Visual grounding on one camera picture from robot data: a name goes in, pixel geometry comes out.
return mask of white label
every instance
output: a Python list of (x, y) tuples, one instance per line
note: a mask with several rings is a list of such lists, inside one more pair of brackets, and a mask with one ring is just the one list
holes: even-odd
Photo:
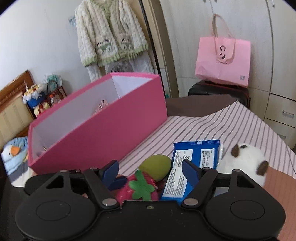
[(214, 168), (215, 149), (201, 149), (200, 168)]
[(182, 162), (184, 159), (192, 160), (193, 150), (176, 150), (173, 168), (165, 185), (163, 197), (182, 198), (185, 193), (187, 179), (182, 172)]

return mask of cabinet handle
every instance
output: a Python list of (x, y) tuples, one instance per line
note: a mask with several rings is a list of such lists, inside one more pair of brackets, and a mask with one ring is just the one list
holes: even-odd
[(283, 116), (286, 116), (286, 117), (289, 117), (289, 118), (293, 119), (295, 115), (291, 114), (291, 113), (289, 113), (287, 111), (283, 111)]
[(282, 138), (283, 140), (285, 140), (285, 139), (287, 138), (287, 136), (283, 136), (283, 135), (280, 135), (280, 134), (278, 134), (278, 136), (279, 136), (280, 138)]
[(273, 7), (276, 7), (276, 5), (274, 4), (274, 0), (270, 0), (270, 4), (271, 4)]

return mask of brown plush ear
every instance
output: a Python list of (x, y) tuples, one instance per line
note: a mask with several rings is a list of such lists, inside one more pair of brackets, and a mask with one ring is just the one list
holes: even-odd
[(233, 149), (231, 150), (231, 155), (234, 157), (238, 157), (239, 155), (239, 145), (236, 144)]
[(264, 176), (264, 174), (267, 172), (268, 166), (268, 161), (261, 162), (257, 169), (257, 175)]

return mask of blue container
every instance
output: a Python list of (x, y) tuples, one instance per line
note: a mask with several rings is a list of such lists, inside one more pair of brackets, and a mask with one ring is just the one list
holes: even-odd
[(42, 91), (38, 99), (32, 98), (30, 101), (27, 101), (27, 104), (30, 108), (34, 108), (35, 106), (39, 105), (42, 101), (46, 99), (45, 93)]
[(182, 172), (184, 159), (190, 160), (196, 166), (217, 168), (219, 160), (220, 140), (174, 143), (172, 168), (160, 200), (177, 201), (181, 204), (192, 191), (192, 186)]

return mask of wet wipes package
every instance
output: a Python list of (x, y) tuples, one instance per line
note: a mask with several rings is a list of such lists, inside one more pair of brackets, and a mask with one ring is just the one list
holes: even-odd
[(222, 156), (223, 147), (220, 140), (206, 140), (195, 142), (174, 143), (172, 168), (163, 190), (161, 200), (176, 200), (179, 204), (192, 191), (182, 172), (182, 162), (188, 159), (200, 168), (211, 167), (216, 169)]

